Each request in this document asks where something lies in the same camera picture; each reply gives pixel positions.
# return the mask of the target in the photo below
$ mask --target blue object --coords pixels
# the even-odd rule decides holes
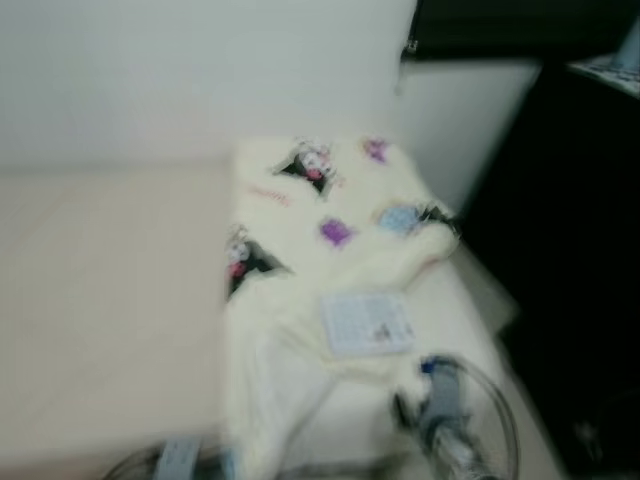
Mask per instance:
[[[227,480],[234,480],[236,478],[234,455],[231,451],[228,451],[222,456],[222,471],[224,472],[224,478]]]
[[[640,20],[636,19],[624,43],[616,53],[612,66],[637,72],[640,69]]]
[[[378,220],[381,227],[403,235],[411,233],[420,223],[420,211],[412,205],[389,207]]]
[[[199,451],[199,438],[168,440],[158,460],[153,480],[192,480]]]
[[[450,363],[445,357],[439,357],[437,355],[427,357],[420,362],[420,372],[424,375],[431,375],[436,365],[445,363]]]

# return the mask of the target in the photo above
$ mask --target white blanket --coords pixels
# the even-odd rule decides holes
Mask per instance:
[[[292,431],[329,392],[329,373],[384,381],[396,360],[335,360],[319,298],[402,289],[453,250],[456,232],[411,160],[379,139],[256,139],[234,165],[230,429],[240,478],[269,478]],[[291,362],[298,368],[278,367]]]

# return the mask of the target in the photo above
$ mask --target white card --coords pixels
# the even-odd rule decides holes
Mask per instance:
[[[324,325],[336,356],[410,350],[414,334],[399,294],[331,295],[322,299]]]

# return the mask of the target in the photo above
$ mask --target black cabinet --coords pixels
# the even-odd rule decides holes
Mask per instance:
[[[546,66],[463,215],[521,306],[502,334],[569,471],[640,470],[640,101]]]

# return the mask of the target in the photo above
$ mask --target purple pattern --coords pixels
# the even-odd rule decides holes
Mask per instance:
[[[320,224],[320,233],[322,233],[334,247],[341,247],[351,240],[355,232],[347,227],[342,220],[328,218],[324,223]]]
[[[389,144],[381,138],[368,138],[363,142],[367,155],[378,163],[387,163],[385,151]]]

